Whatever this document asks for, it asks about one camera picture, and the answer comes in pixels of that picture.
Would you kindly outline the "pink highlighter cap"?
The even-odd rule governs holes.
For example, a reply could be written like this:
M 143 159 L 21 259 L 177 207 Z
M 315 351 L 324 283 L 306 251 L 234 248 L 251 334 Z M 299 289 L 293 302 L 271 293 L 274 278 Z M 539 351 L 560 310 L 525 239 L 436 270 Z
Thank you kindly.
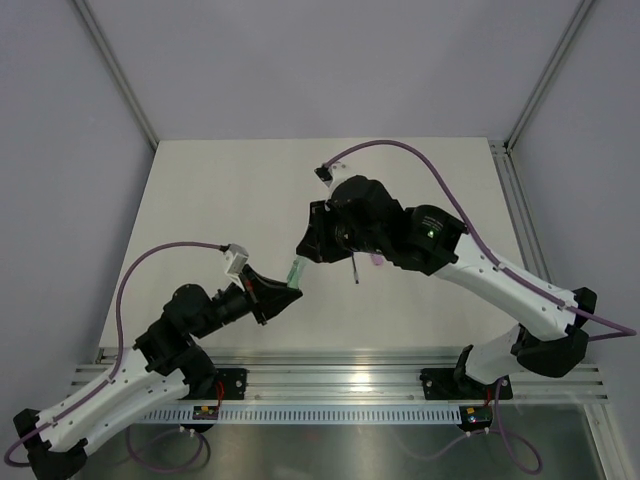
M 370 255 L 371 261 L 375 266 L 381 266 L 384 264 L 385 259 L 383 256 L 378 255 L 378 254 L 371 254 Z

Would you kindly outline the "blue ballpoint pen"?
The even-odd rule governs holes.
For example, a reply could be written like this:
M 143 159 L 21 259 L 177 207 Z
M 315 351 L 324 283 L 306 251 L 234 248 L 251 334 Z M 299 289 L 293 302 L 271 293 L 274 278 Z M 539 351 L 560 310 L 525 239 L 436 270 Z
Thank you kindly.
M 351 256 L 350 256 L 350 262 L 351 262 L 352 276 L 353 276 L 354 283 L 355 283 L 355 285 L 359 285 L 360 284 L 360 277 L 359 277 L 359 272 L 358 272 L 358 268 L 357 268 L 355 254 L 354 253 L 352 253 Z

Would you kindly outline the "green highlighter marker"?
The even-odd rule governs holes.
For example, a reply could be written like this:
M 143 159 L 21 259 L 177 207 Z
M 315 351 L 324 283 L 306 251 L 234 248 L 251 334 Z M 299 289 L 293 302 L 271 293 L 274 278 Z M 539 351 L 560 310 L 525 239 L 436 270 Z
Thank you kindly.
M 307 259 L 302 256 L 296 256 L 291 264 L 291 268 L 287 275 L 287 287 L 292 289 L 298 289 L 300 280 L 302 278 L 304 269 L 307 264 Z

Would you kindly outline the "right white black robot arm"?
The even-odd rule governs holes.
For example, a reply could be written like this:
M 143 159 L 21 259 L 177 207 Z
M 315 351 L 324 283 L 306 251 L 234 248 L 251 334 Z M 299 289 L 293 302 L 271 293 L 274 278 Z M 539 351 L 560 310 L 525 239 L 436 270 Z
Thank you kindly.
M 561 378 L 585 357 L 579 294 L 484 251 L 469 224 L 445 210 L 404 207 L 377 180 L 352 176 L 311 203 L 296 253 L 318 264 L 377 254 L 406 271 L 458 285 L 510 315 L 516 326 L 460 354 L 454 384 L 466 396 L 510 374 Z

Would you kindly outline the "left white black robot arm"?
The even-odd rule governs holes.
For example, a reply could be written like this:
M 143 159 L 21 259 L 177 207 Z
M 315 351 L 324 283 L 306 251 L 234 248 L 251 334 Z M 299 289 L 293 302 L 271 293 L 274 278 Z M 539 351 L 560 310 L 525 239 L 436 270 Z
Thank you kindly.
M 55 406 L 14 417 L 27 466 L 38 479 L 69 479 L 108 439 L 155 408 L 208 396 L 218 370 L 198 340 L 247 315 L 264 325 L 302 296 L 250 266 L 214 296 L 196 284 L 179 287 L 111 371 Z

